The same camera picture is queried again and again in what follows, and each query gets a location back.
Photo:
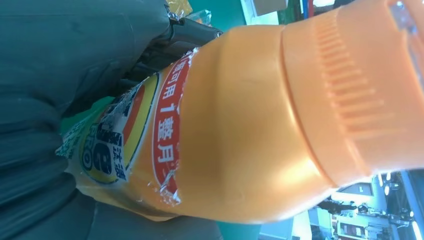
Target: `plastic wrap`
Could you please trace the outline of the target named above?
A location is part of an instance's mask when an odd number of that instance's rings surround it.
[[[185,18],[196,21],[200,24],[210,26],[211,25],[212,13],[211,13],[211,11],[205,9],[205,10],[202,10],[202,11],[194,12],[194,13],[186,16]]]
[[[179,18],[183,18],[193,12],[193,8],[188,0],[166,0],[169,10],[175,13]]]
[[[194,52],[66,133],[56,154],[69,160],[66,171],[75,176],[83,194],[153,220],[173,216],[155,204],[172,208],[181,203],[175,181],[179,105]]]

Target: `bottle label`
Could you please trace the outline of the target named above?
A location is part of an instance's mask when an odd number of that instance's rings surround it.
[[[69,160],[68,172],[82,172],[107,187],[129,182],[135,162],[151,162],[146,171],[153,173],[158,193],[178,203],[180,103],[193,55],[145,79],[71,128],[56,151]],[[150,149],[141,157],[141,151]]]
[[[152,161],[160,191],[177,197],[175,172],[180,159],[180,102],[189,72],[190,56],[177,61],[160,90],[153,121]]]

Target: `red label band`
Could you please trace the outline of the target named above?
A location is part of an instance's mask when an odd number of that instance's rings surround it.
[[[179,104],[189,72],[190,55],[172,66],[160,90],[153,122],[153,168],[160,190],[177,191],[175,171],[180,160]]]

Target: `green wall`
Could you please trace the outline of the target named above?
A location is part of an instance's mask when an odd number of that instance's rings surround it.
[[[212,12],[212,26],[228,31],[232,27],[245,25],[240,0],[188,0],[193,12],[207,9]]]

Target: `yellow label section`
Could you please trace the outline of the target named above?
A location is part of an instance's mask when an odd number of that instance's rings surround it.
[[[160,77],[153,75],[94,113],[78,146],[81,168],[100,184],[127,182],[135,154],[143,144]]]

